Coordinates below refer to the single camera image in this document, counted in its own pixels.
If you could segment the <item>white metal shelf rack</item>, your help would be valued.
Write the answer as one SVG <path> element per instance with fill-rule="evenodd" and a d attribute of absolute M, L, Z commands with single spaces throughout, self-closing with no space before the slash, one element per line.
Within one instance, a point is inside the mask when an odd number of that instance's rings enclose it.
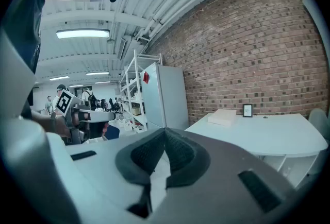
<path fill-rule="evenodd" d="M 143 71 L 152 64 L 162 65 L 162 55 L 145 55 L 134 51 L 133 58 L 124 67 L 120 88 L 120 107 L 128 130 L 135 133 L 147 130 L 147 118 L 142 93 Z"/>

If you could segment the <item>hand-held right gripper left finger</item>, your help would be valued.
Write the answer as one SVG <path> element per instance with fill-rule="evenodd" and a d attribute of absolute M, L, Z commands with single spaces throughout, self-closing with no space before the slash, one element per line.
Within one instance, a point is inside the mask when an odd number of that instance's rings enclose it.
<path fill-rule="evenodd" d="M 52 159 L 74 204 L 79 224 L 153 224 L 127 210 L 137 203 L 142 187 L 128 183 L 115 164 L 122 148 L 146 136 L 144 132 L 66 146 L 59 135 L 47 133 Z"/>

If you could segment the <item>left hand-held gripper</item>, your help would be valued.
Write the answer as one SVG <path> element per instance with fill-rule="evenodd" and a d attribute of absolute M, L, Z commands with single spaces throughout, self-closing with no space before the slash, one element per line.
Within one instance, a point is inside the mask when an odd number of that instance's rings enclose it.
<path fill-rule="evenodd" d="M 90 111 L 85 101 L 68 91 L 61 93 L 55 106 L 69 129 L 72 144 L 81 144 L 88 136 L 89 126 L 81 125 L 82 122 L 87 121 L 85 118 L 87 113 L 89 122 L 109 122 L 116 118 L 113 112 Z"/>

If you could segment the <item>person's left forearm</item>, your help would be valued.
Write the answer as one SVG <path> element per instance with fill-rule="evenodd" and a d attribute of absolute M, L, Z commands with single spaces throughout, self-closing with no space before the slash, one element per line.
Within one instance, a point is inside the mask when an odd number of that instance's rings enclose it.
<path fill-rule="evenodd" d="M 43 127 L 46 132 L 52 132 L 50 115 L 43 115 L 34 110 L 31 110 L 31 119 L 34 122 L 37 122 L 39 125 Z M 65 119 L 62 115 L 56 116 L 56 134 L 61 137 L 70 138 L 70 130 L 65 123 Z"/>

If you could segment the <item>person's black shirt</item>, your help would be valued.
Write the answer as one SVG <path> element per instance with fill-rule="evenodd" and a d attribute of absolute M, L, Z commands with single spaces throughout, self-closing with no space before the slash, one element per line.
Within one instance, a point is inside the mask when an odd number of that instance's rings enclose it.
<path fill-rule="evenodd" d="M 40 54 L 40 23 L 45 0 L 12 0 L 2 26 L 12 45 L 31 69 L 36 72 Z"/>

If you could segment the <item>ceiling air vent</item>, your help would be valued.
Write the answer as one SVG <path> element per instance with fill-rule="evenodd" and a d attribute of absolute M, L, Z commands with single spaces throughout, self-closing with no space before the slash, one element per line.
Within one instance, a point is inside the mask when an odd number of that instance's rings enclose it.
<path fill-rule="evenodd" d="M 122 60 L 124 58 L 126 43 L 127 43 L 127 40 L 122 37 L 120 39 L 120 43 L 119 43 L 118 60 Z"/>

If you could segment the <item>white refrigerator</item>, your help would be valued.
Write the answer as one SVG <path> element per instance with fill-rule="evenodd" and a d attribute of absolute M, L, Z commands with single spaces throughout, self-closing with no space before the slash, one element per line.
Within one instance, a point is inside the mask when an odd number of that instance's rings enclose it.
<path fill-rule="evenodd" d="M 140 74 L 148 130 L 189 127 L 183 71 L 153 63 Z"/>

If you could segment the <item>pale grey chair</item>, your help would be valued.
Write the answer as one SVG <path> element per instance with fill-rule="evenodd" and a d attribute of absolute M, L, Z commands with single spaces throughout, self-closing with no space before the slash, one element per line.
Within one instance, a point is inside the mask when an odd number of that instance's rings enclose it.
<path fill-rule="evenodd" d="M 326 113 L 319 108 L 310 112 L 308 121 L 320 132 L 326 141 L 330 143 L 330 121 Z"/>

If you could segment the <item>flat white box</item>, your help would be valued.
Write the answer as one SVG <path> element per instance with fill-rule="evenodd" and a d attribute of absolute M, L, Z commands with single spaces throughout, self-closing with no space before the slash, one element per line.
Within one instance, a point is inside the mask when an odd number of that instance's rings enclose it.
<path fill-rule="evenodd" d="M 218 109 L 208 117 L 208 122 L 229 127 L 235 121 L 236 116 L 236 110 Z"/>

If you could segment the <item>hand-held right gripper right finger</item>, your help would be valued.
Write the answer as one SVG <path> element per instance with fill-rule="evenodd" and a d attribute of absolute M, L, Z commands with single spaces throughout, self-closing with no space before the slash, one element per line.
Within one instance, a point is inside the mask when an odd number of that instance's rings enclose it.
<path fill-rule="evenodd" d="M 171 174 L 153 224 L 294 224 L 309 192 L 224 141 L 167 128 L 164 149 Z"/>

